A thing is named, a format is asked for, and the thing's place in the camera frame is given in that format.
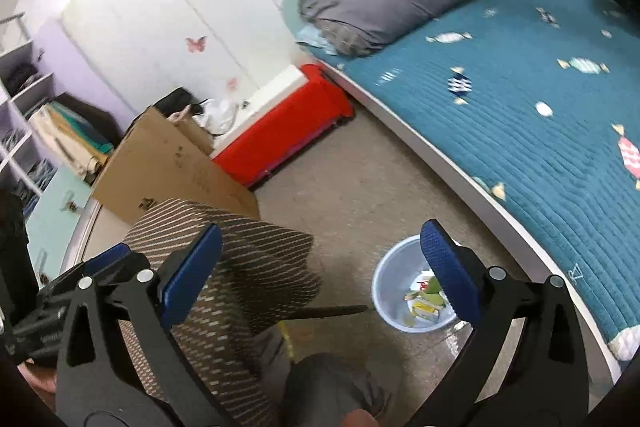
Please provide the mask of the green plush toy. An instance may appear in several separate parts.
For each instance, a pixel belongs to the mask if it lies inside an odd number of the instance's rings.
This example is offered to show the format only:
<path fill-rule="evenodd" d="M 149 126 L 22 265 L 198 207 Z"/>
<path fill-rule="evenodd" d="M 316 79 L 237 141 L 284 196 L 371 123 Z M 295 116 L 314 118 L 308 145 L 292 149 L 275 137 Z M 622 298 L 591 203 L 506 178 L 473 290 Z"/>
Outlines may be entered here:
<path fill-rule="evenodd" d="M 431 277 L 428 280 L 420 281 L 418 288 L 419 298 L 430 306 L 435 308 L 445 308 L 448 306 L 448 301 L 446 298 L 440 293 L 442 288 L 440 287 L 439 281 L 436 277 Z"/>

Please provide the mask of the blue plastic trash basin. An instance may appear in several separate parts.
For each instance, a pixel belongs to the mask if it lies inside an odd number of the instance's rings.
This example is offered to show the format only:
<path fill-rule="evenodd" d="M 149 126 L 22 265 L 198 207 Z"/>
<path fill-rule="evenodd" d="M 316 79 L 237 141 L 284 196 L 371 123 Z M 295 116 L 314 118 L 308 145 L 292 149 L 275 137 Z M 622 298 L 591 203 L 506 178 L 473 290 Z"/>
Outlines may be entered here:
<path fill-rule="evenodd" d="M 418 295 L 419 282 L 435 277 L 422 254 L 419 236 L 410 236 L 390 248 L 376 267 L 371 296 L 383 321 L 407 334 L 446 329 L 459 321 L 448 297 L 445 308 L 435 308 Z"/>

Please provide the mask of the hanging clothes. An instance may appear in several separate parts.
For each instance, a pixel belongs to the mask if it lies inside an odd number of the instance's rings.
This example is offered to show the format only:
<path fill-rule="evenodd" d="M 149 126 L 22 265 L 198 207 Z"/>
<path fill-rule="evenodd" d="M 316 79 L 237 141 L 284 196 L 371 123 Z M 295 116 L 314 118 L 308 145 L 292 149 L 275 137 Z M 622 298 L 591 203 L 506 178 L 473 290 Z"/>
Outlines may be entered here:
<path fill-rule="evenodd" d="M 110 113 L 67 92 L 43 98 L 25 118 L 60 163 L 88 185 L 98 179 L 124 136 Z"/>

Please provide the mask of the brown patterned tablecloth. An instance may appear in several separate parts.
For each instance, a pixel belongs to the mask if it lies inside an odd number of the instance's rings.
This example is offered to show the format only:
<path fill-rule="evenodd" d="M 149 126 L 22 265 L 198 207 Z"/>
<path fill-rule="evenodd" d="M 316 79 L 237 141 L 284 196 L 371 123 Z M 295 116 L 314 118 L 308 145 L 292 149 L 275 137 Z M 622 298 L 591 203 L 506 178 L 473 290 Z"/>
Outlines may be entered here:
<path fill-rule="evenodd" d="M 200 202 L 168 199 L 145 213 L 124 242 L 152 269 L 217 225 L 222 254 L 186 321 L 172 329 L 198 377 L 243 426 L 274 426 L 277 407 L 262 390 L 256 336 L 303 309 L 321 287 L 309 270 L 312 235 Z"/>

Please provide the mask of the brown cardboard box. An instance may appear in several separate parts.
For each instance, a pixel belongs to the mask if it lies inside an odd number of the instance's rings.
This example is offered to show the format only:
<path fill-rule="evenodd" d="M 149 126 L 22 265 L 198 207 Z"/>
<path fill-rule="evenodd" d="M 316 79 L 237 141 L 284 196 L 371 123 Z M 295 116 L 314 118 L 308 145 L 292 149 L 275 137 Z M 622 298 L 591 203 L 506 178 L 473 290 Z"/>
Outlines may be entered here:
<path fill-rule="evenodd" d="M 172 198 L 259 217 L 254 194 L 209 159 L 154 107 L 132 124 L 94 182 L 92 198 L 130 225 Z"/>

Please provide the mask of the white plastic bag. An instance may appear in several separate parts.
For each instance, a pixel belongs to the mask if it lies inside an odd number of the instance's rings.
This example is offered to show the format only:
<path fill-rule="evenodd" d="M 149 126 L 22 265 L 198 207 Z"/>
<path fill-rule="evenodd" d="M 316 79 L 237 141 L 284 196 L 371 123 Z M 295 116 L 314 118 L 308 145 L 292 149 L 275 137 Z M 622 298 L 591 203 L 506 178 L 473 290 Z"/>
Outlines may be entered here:
<path fill-rule="evenodd" d="M 240 106 L 228 98 L 208 98 L 198 104 L 200 109 L 192 116 L 195 124 L 213 136 L 224 135 L 235 124 Z"/>

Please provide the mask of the teal quilted bed mattress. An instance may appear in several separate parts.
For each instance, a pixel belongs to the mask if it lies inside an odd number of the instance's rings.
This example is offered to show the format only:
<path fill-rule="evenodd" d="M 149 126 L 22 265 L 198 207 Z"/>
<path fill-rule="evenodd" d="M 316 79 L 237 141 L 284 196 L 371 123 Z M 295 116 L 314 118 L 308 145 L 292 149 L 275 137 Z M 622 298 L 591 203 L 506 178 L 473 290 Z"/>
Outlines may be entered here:
<path fill-rule="evenodd" d="M 639 23 L 611 0 L 474 0 L 340 70 L 551 257 L 616 359 L 639 344 Z"/>

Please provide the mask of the red white storage bench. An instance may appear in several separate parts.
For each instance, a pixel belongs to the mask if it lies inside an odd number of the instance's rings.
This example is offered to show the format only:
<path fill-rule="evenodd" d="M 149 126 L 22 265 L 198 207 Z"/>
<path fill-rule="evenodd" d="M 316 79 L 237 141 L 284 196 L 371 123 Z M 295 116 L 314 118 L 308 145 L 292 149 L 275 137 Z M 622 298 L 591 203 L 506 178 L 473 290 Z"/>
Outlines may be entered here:
<path fill-rule="evenodd" d="M 320 66 L 302 66 L 305 82 L 214 157 L 236 182 L 252 187 L 355 111 Z"/>

